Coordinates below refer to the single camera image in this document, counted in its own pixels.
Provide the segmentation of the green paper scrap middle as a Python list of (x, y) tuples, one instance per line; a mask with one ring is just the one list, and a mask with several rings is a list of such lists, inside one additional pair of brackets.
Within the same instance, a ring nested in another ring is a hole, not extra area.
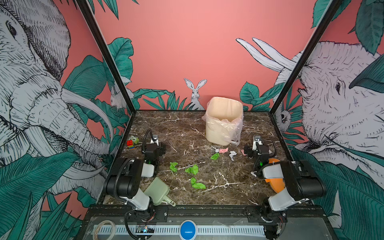
[(199, 172), (199, 167), (197, 165), (193, 165), (192, 167), (186, 168), (185, 172), (188, 174), (196, 175)]

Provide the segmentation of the white crumpled paper scrap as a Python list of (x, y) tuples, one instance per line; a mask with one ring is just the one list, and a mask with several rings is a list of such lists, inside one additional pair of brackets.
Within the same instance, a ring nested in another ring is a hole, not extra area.
[(237, 152), (236, 151), (230, 151), (230, 158), (231, 158), (231, 161), (233, 162), (235, 160), (235, 156), (237, 155)]

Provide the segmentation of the green paper scrap far left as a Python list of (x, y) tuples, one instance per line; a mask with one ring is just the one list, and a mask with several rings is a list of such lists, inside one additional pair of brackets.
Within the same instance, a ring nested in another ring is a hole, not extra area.
[(176, 173), (176, 172), (178, 171), (178, 169), (177, 169), (177, 165), (178, 165), (177, 162), (171, 162), (171, 163), (170, 163), (170, 170), (171, 170), (173, 173)]

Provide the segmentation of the pink paper scrap long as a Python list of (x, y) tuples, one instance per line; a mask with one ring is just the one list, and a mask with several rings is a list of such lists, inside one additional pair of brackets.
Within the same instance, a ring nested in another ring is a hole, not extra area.
[(222, 154), (222, 153), (226, 153), (229, 151), (229, 148), (225, 148), (225, 149), (219, 149), (219, 153)]

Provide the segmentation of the colourful toy block frog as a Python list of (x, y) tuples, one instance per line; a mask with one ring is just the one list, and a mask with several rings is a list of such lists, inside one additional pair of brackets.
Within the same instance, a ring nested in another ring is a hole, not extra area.
[(139, 138), (136, 136), (130, 136), (127, 140), (127, 148), (134, 149), (135, 146), (139, 143)]

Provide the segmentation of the light green plastic dustpan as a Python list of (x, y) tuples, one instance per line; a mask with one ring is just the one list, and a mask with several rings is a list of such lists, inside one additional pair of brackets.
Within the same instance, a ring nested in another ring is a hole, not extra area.
[(169, 192), (170, 187), (159, 177), (156, 177), (144, 191), (144, 194), (152, 199), (155, 206), (160, 205), (162, 202), (166, 202), (175, 207), (176, 203), (168, 197)]

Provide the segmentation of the green paper scrap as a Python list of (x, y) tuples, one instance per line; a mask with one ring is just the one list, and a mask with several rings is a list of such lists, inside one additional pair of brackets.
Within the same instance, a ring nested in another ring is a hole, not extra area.
[(219, 157), (220, 157), (220, 153), (215, 153), (210, 157), (210, 159), (213, 161), (217, 161)]
[(206, 185), (204, 185), (203, 183), (198, 183), (196, 178), (191, 178), (191, 186), (194, 189), (198, 189), (198, 190), (205, 190), (206, 189)]
[(199, 172), (199, 167), (197, 165), (193, 165), (192, 167), (186, 168), (185, 172), (188, 174), (196, 175)]
[(176, 172), (178, 171), (178, 169), (177, 169), (177, 165), (178, 165), (177, 162), (171, 162), (171, 163), (170, 163), (170, 170), (171, 170), (173, 173), (176, 173)]

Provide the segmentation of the orange plush fish toy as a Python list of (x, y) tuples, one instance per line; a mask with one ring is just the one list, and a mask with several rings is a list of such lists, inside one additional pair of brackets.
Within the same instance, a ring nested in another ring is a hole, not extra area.
[(280, 160), (272, 158), (262, 170), (264, 179), (270, 184), (275, 193), (280, 193), (285, 188), (284, 175)]

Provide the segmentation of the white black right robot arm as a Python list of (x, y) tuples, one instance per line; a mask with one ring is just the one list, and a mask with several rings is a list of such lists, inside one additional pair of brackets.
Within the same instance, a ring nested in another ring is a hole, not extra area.
[(274, 196), (266, 198), (260, 215), (263, 221), (272, 223), (279, 219), (279, 212), (296, 204), (320, 198), (327, 192), (326, 186), (307, 160), (270, 162), (272, 154), (269, 147), (256, 142), (252, 147), (244, 146), (244, 154), (254, 159), (256, 178), (263, 180), (281, 179), (284, 188)]

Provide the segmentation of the blue round button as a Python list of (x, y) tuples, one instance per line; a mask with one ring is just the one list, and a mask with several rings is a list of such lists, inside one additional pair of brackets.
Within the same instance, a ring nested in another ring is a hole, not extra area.
[(185, 220), (180, 225), (179, 235), (181, 240), (194, 240), (197, 236), (197, 226), (191, 220)]

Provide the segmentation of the green paper scrap front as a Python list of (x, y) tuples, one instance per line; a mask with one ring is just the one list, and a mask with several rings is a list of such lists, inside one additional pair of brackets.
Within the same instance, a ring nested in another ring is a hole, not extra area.
[(196, 178), (191, 178), (191, 186), (194, 189), (198, 189), (198, 190), (205, 190), (206, 189), (206, 185), (204, 185), (203, 183), (198, 183)]

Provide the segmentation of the green paper scrap upper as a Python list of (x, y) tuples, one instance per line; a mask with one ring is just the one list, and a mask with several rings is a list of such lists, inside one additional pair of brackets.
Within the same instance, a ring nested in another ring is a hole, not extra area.
[(215, 153), (210, 157), (210, 159), (213, 161), (217, 161), (219, 157), (220, 157), (220, 153)]

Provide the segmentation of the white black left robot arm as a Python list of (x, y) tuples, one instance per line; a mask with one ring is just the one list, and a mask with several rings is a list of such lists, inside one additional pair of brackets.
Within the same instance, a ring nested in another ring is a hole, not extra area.
[(143, 150), (144, 159), (117, 158), (103, 185), (106, 195), (127, 204), (142, 222), (152, 221), (156, 212), (152, 198), (140, 189), (140, 182), (157, 175), (160, 157), (165, 153), (165, 143), (150, 143)]

